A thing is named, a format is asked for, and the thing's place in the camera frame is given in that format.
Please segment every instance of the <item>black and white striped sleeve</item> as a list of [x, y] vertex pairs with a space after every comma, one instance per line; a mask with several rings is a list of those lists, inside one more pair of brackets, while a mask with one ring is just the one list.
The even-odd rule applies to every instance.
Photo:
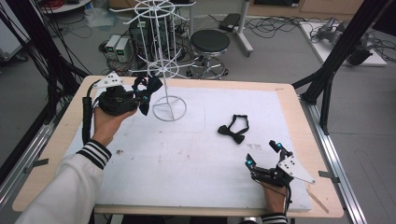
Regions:
[[288, 220], [283, 213], [273, 213], [262, 216], [262, 224], [287, 224]]
[[100, 169], [104, 169], [108, 160], [111, 158], [111, 152], [99, 142], [91, 139], [84, 148], [77, 152], [93, 162]]

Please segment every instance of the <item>gray floor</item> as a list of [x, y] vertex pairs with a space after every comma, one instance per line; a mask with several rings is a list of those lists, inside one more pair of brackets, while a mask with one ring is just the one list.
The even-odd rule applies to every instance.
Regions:
[[[83, 12], [63, 14], [61, 22], [77, 21]], [[196, 27], [210, 18], [196, 19]], [[92, 28], [85, 21], [72, 24], [73, 33], [65, 36], [67, 45], [93, 74], [106, 71], [106, 60], [98, 46], [111, 34], [127, 29], [123, 18], [113, 27]], [[205, 27], [216, 27], [208, 22]], [[263, 39], [246, 30], [254, 52], [250, 57], [230, 35], [229, 52], [221, 56], [230, 75], [222, 81], [293, 83], [317, 71], [321, 65], [298, 28]], [[375, 32], [381, 39], [396, 43], [396, 37]], [[32, 62], [10, 62], [0, 67], [0, 164], [16, 146], [24, 132], [46, 103], [46, 83]], [[396, 223], [396, 64], [385, 67], [346, 67], [339, 69], [332, 89], [329, 132], [346, 174], [368, 223]], [[306, 87], [297, 90], [303, 93]], [[10, 207], [2, 211], [2, 223], [13, 223], [18, 213]], [[98, 222], [105, 222], [98, 216]], [[337, 219], [297, 218], [297, 223], [348, 223], [347, 216]], [[168, 223], [187, 223], [174, 217]]]

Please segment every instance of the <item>white wire stand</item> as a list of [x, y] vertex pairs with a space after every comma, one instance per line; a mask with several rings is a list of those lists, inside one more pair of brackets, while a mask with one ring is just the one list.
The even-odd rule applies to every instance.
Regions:
[[[165, 96], [158, 100], [152, 107], [153, 113], [157, 119], [164, 121], [175, 121], [181, 119], [187, 113], [187, 104], [181, 97], [169, 95], [166, 79], [172, 77], [185, 77], [179, 74], [180, 67], [187, 67], [193, 63], [179, 65], [177, 58], [181, 54], [181, 49], [177, 49], [176, 35], [175, 35], [175, 17], [186, 21], [187, 19], [175, 13], [176, 7], [191, 7], [195, 2], [187, 5], [174, 5], [168, 0], [147, 0], [137, 1], [138, 4], [133, 8], [126, 8], [121, 10], [110, 9], [114, 12], [134, 10], [136, 17], [125, 22], [129, 24], [138, 20], [141, 24], [140, 18], [149, 20], [150, 29], [152, 33], [152, 44], [150, 50], [146, 44], [146, 39], [143, 35], [143, 28], [140, 27], [140, 34], [144, 47], [144, 55], [146, 57], [138, 56], [143, 62], [147, 64], [146, 70], [130, 70], [130, 72], [147, 72], [149, 76], [163, 77], [163, 84], [165, 88]], [[173, 47], [170, 45], [171, 38], [173, 40]]]

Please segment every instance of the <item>black strap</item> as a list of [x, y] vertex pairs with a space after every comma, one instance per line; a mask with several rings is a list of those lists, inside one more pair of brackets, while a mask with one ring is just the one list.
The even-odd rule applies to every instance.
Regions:
[[[245, 119], [247, 121], [247, 127], [237, 133], [233, 133], [233, 132], [231, 132], [231, 127], [235, 123], [236, 118]], [[218, 133], [231, 136], [237, 144], [241, 144], [244, 141], [245, 136], [242, 135], [242, 133], [245, 133], [247, 131], [248, 131], [248, 116], [247, 115], [233, 115], [233, 122], [231, 122], [231, 124], [228, 127], [225, 125], [222, 125], [218, 129]]]

